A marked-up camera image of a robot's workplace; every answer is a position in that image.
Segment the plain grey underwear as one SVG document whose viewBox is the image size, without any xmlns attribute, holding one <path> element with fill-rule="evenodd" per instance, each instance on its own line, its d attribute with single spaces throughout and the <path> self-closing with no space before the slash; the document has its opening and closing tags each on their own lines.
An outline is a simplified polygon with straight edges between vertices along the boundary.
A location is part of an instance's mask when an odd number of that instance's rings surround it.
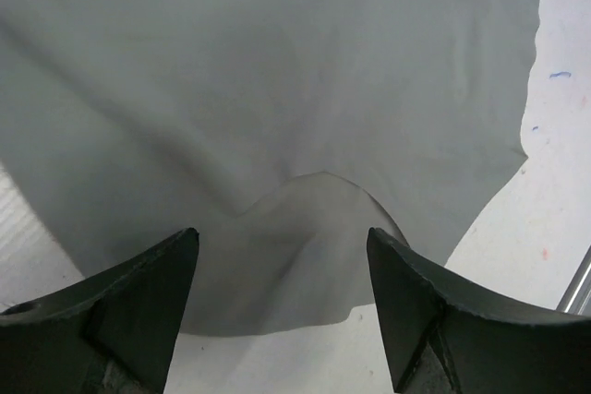
<svg viewBox="0 0 591 394">
<path fill-rule="evenodd" d="M 1 0 L 1 162 L 78 269 L 192 227 L 184 331 L 373 300 L 378 226 L 444 264 L 525 162 L 539 0 Z"/>
</svg>

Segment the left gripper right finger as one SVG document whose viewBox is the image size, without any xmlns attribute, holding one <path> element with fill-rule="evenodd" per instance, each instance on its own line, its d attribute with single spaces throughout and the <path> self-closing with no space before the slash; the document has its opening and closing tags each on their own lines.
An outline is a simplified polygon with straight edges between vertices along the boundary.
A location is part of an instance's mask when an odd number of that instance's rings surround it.
<svg viewBox="0 0 591 394">
<path fill-rule="evenodd" d="M 589 392 L 589 318 L 495 293 L 382 229 L 367 254 L 395 392 Z"/>
</svg>

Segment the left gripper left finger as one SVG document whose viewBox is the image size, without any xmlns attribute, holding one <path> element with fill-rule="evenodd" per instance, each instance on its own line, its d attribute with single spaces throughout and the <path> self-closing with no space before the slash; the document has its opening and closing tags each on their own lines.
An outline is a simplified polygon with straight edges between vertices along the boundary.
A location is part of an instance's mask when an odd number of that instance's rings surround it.
<svg viewBox="0 0 591 394">
<path fill-rule="evenodd" d="M 198 232 L 185 229 L 2 311 L 2 392 L 163 392 L 198 254 Z"/>
</svg>

